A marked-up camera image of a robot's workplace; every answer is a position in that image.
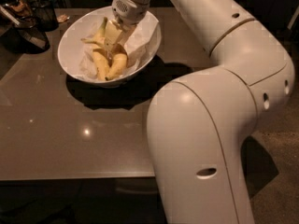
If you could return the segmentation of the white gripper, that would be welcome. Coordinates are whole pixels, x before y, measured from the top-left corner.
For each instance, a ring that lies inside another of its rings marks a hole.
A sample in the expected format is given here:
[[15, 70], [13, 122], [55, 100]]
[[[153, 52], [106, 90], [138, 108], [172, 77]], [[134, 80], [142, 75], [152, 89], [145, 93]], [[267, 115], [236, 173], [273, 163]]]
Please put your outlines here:
[[105, 50], [112, 52], [118, 44], [124, 45], [135, 31], [135, 25], [144, 19], [147, 10], [147, 5], [133, 0], [113, 0], [112, 11], [115, 20], [105, 21]]

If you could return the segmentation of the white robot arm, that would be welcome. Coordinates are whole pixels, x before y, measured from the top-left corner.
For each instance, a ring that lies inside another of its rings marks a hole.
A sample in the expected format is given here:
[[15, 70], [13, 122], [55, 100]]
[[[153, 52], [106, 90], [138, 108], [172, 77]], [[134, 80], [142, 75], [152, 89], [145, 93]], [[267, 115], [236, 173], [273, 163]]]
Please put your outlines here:
[[[282, 45], [234, 0], [170, 0], [214, 63], [153, 97], [149, 152], [168, 224], [254, 224], [241, 147], [289, 100], [295, 81]], [[150, 0], [113, 0], [121, 25]]]

